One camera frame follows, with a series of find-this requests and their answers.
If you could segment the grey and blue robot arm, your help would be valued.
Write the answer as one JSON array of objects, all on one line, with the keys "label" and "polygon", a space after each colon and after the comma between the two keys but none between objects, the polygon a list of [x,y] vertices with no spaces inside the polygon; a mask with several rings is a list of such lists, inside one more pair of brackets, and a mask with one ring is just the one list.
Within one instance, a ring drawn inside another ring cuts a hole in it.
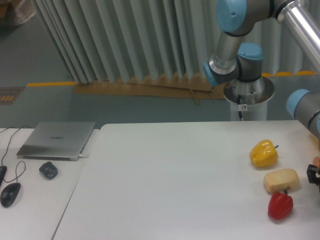
[{"label": "grey and blue robot arm", "polygon": [[220,0],[215,8],[221,34],[215,52],[203,64],[212,86],[224,85],[233,121],[264,121],[274,84],[263,76],[263,60],[281,51],[281,32],[254,27],[274,19],[286,27],[311,64],[320,67],[320,28],[304,0]]}]

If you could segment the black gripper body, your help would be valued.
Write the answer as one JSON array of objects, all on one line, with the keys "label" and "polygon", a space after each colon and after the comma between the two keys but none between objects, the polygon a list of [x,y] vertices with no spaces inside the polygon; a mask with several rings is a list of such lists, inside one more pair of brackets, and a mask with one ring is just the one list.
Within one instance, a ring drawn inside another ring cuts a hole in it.
[{"label": "black gripper body", "polygon": [[315,184],[318,186],[320,192],[320,174],[318,172],[315,174]]}]

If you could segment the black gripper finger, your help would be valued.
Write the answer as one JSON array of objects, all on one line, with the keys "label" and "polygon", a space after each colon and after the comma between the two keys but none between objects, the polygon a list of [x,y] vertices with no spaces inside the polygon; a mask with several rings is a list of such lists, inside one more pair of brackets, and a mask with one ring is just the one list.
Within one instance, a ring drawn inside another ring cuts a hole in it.
[{"label": "black gripper finger", "polygon": [[319,173],[319,168],[313,164],[309,164],[306,170],[306,175],[310,184],[315,184],[316,172]]}]

